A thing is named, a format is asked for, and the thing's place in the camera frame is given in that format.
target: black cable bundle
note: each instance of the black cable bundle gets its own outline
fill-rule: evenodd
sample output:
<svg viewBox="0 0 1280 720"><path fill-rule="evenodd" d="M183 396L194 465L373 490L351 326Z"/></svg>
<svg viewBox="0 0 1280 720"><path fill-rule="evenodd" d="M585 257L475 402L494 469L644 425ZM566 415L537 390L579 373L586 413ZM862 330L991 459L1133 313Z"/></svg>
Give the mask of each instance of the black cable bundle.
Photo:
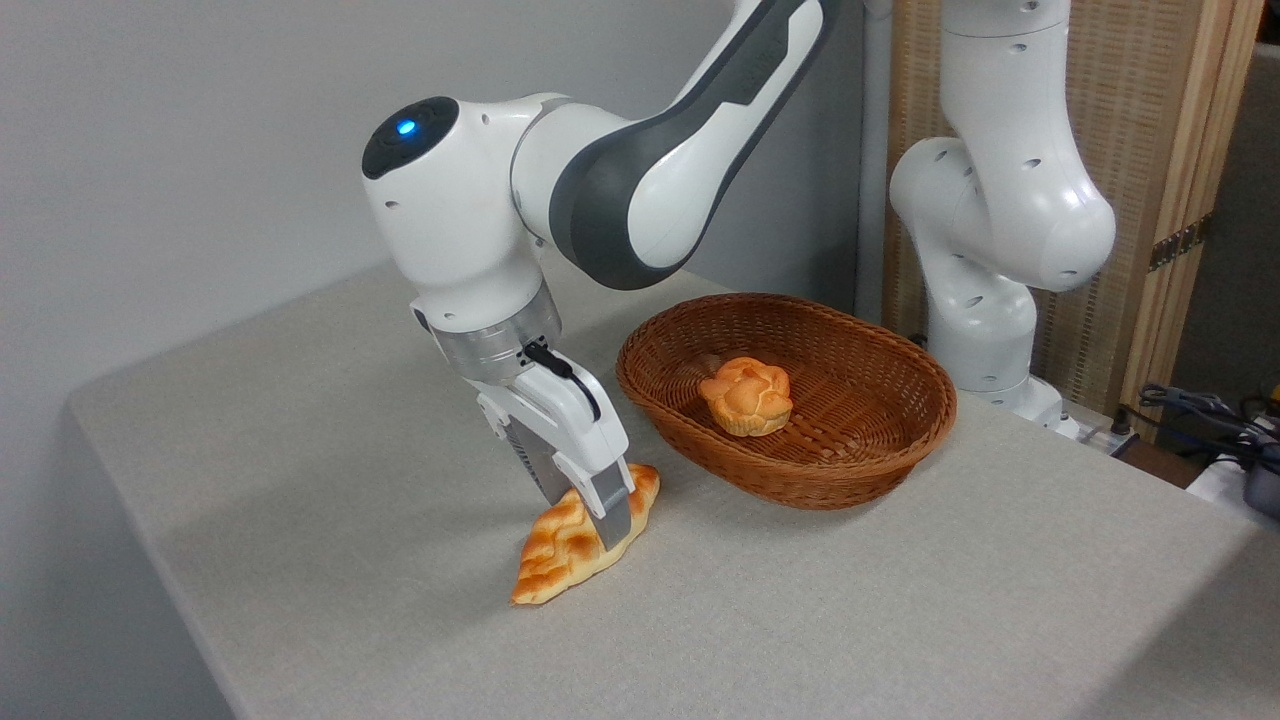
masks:
<svg viewBox="0 0 1280 720"><path fill-rule="evenodd" d="M1245 398L1245 402L1257 401L1260 397ZM1275 401L1265 398L1267 410L1274 410ZM1116 425L1123 427L1128 418L1135 418L1152 427L1161 428L1178 439L1198 448L1197 452L1215 452L1220 455L1215 462L1221 460L1234 461L1244 470L1262 466L1271 473L1280 474L1280 460L1277 448L1280 443L1280 429L1263 425L1249 416L1245 416L1245 402L1242 402L1242 413L1234 411L1221 397L1206 392L1188 392L1176 387L1167 387L1157 383L1143 386L1139 392L1139 405L1143 407L1164 407L1175 413L1169 420L1161 421L1148 418L1128 405L1120 406L1116 416ZM1196 418L1212 428L1222 430L1217 438L1206 438L1176 427L1185 418Z"/></svg>

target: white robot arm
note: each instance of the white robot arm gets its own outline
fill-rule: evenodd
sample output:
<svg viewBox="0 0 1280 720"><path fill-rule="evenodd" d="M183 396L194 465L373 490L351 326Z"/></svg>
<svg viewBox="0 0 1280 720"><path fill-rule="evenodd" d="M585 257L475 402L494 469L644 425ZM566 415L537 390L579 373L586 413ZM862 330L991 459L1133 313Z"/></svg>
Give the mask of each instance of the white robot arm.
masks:
<svg viewBox="0 0 1280 720"><path fill-rule="evenodd" d="M960 138L918 142L890 184L920 256L929 352L956 387L1074 434L1030 377L1027 286L1087 283L1115 241L1066 111L1069 0L943 0L941 100Z"/></svg>
<svg viewBox="0 0 1280 720"><path fill-rule="evenodd" d="M630 530L626 433L599 382L552 350L545 242L613 288L675 273L799 82L840 0L737 0L676 100L639 122L532 95L431 97L388 118L362 170L413 311L479 391L549 502L577 488L607 548Z"/></svg>

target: bread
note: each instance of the bread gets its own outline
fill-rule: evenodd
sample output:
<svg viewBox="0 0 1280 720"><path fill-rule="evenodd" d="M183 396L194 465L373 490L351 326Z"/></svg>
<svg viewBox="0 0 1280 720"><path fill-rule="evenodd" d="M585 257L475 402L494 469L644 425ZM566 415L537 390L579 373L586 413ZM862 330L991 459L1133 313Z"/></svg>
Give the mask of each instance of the bread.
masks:
<svg viewBox="0 0 1280 720"><path fill-rule="evenodd" d="M791 418L787 372L754 357L724 363L716 377L698 386L716 423L732 436L767 436Z"/></svg>
<svg viewBox="0 0 1280 720"><path fill-rule="evenodd" d="M512 605L541 605L622 557L631 541L649 524L649 509L658 497L658 470L627 465L636 489L627 498L631 532L613 550L605 551L600 536L576 489L564 493L550 510L539 515L520 552L520 575L511 591Z"/></svg>

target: oval basket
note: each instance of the oval basket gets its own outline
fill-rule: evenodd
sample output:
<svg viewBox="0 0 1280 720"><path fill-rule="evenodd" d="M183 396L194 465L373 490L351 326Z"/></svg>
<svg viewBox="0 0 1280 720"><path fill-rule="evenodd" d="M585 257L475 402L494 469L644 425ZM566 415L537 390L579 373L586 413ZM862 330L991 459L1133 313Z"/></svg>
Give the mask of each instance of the oval basket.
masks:
<svg viewBox="0 0 1280 720"><path fill-rule="evenodd" d="M712 419L698 384L750 355L791 377L791 420L739 438ZM746 492L836 510L890 492L951 430L955 386L928 354L817 302L767 293L681 302L636 328L618 383L681 455Z"/></svg>

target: table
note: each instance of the table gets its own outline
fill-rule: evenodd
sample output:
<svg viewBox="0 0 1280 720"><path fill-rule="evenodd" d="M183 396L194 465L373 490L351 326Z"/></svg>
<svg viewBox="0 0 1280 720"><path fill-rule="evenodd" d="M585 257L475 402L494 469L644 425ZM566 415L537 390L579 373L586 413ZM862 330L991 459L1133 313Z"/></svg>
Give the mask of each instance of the table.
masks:
<svg viewBox="0 0 1280 720"><path fill-rule="evenodd" d="M639 323L723 288L547 268L561 348L663 489L618 565L540 609L507 597L545 503L390 265L74 393L238 715L1277 716L1276 537L968 398L881 501L767 503L612 373Z"/></svg>

